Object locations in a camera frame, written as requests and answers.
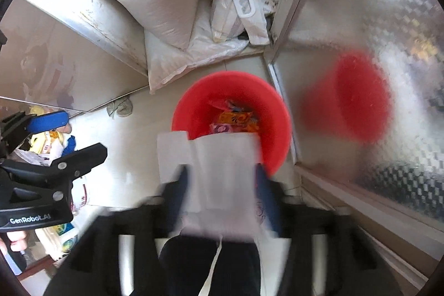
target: human hand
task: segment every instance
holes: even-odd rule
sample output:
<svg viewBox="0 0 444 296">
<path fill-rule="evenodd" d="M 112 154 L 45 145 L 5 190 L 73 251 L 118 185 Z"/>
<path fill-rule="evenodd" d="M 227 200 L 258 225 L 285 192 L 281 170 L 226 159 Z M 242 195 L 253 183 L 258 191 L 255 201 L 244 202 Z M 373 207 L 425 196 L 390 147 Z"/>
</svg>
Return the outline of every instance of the human hand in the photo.
<svg viewBox="0 0 444 296">
<path fill-rule="evenodd" d="M 25 231 L 14 231 L 8 232 L 7 237 L 11 240 L 11 251 L 23 251 L 27 247 L 26 243 L 26 232 Z M 3 240 L 0 238 L 0 250 L 3 255 L 7 254 L 7 247 Z"/>
</svg>

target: white floor tile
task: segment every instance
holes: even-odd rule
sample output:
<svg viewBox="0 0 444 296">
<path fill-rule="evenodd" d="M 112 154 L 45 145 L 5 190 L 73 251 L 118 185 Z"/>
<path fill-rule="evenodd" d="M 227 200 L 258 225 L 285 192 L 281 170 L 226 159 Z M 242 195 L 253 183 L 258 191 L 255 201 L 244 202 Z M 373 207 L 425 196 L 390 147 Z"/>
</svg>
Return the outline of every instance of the white floor tile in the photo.
<svg viewBox="0 0 444 296">
<path fill-rule="evenodd" d="M 257 240 L 261 259 L 261 295 L 275 296 L 278 293 L 285 262 L 287 260 L 289 239 L 274 238 L 270 231 L 265 231 Z"/>
<path fill-rule="evenodd" d="M 77 149 L 101 142 L 108 148 L 106 161 L 87 174 L 89 204 L 132 207 L 152 196 L 159 186 L 157 134 L 171 127 L 174 109 L 197 79 L 225 70 L 223 63 L 196 69 L 154 95 L 149 90 L 131 95 L 133 114 L 111 119 L 106 108 L 72 120 Z"/>
<path fill-rule="evenodd" d="M 268 83 L 271 83 L 271 79 L 268 74 L 268 70 L 261 54 L 235 58 L 233 60 L 225 61 L 226 70 L 236 70 L 254 74 L 262 79 L 265 79 Z"/>
<path fill-rule="evenodd" d="M 294 163 L 290 153 L 273 176 L 273 181 L 282 183 L 285 190 L 294 189 L 301 185 L 301 177 L 294 171 Z"/>
</svg>

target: snack package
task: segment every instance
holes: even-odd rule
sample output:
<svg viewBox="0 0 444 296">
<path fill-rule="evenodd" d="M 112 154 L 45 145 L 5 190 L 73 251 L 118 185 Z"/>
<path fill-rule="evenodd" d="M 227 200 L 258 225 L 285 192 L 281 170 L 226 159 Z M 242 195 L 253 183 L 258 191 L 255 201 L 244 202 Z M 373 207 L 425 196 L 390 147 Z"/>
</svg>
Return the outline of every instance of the snack package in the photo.
<svg viewBox="0 0 444 296">
<path fill-rule="evenodd" d="M 51 145 L 55 140 L 59 140 L 60 143 L 63 144 L 63 134 L 57 131 L 46 131 L 35 134 L 31 138 L 31 148 L 29 150 L 37 154 L 50 153 Z"/>
<path fill-rule="evenodd" d="M 223 112 L 210 124 L 210 133 L 259 132 L 259 120 L 254 112 L 246 111 L 230 100 L 211 100 L 209 104 Z"/>
<path fill-rule="evenodd" d="M 78 240 L 79 230 L 71 223 L 36 229 L 35 233 L 53 260 L 68 254 Z"/>
</svg>

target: person's leg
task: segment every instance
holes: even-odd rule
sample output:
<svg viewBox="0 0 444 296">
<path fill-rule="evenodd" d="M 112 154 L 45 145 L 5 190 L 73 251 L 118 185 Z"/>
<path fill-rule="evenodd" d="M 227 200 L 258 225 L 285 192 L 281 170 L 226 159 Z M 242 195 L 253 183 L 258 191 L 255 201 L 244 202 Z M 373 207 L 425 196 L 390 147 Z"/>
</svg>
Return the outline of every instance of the person's leg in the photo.
<svg viewBox="0 0 444 296">
<path fill-rule="evenodd" d="M 217 248 L 217 241 L 206 238 L 179 235 L 169 239 L 159 256 L 169 295 L 198 296 Z"/>
<path fill-rule="evenodd" d="M 261 262 L 256 244 L 222 241 L 210 296 L 260 296 Z"/>
</svg>

